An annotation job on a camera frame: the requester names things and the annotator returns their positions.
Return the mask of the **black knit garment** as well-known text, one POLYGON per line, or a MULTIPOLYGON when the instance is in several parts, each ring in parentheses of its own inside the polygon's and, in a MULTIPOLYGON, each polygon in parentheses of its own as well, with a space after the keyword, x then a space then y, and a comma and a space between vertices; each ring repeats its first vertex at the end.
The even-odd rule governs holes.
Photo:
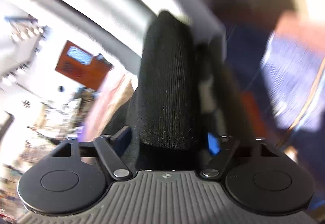
POLYGON ((243 143, 251 141, 239 94, 222 59, 223 44, 219 36, 208 46, 195 46, 189 27, 169 12, 162 11, 153 20, 146 33, 138 87, 104 129, 112 135, 131 127, 131 142, 121 159, 132 172, 192 170, 199 165, 207 135, 200 110, 197 51, 208 58, 227 132, 243 143))

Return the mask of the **brown pink quilt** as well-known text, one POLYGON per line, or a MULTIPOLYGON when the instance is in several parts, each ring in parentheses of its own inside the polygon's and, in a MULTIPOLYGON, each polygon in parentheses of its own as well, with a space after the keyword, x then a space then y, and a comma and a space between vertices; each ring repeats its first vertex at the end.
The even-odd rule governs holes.
POLYGON ((86 116, 80 140, 91 142, 100 136, 117 109, 126 103, 133 93, 132 77, 127 74, 108 73, 86 116))

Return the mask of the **red wooden cabinet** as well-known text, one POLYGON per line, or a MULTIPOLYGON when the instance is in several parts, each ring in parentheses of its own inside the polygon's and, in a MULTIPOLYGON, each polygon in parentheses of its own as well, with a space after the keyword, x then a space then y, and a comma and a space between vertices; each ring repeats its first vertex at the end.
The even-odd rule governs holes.
POLYGON ((55 71, 86 88, 97 90, 112 68, 113 65, 101 53, 94 56, 67 40, 55 71))

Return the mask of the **blue plaid bed sheet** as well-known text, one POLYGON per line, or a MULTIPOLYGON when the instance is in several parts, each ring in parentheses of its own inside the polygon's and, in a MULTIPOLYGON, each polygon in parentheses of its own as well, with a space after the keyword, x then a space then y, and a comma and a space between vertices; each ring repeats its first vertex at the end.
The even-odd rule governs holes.
POLYGON ((221 13, 227 62, 258 136, 300 156, 324 153, 324 26, 294 12, 221 13))

